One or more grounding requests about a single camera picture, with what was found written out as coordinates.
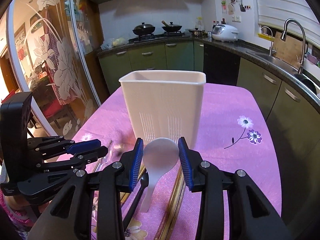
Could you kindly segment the person left hand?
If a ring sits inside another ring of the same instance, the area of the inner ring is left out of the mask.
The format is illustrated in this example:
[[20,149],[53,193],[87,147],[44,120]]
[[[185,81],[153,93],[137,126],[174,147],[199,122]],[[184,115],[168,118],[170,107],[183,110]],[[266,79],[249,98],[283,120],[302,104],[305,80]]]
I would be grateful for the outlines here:
[[26,206],[30,205],[29,202],[21,195],[5,196],[4,199],[13,210],[22,210]]

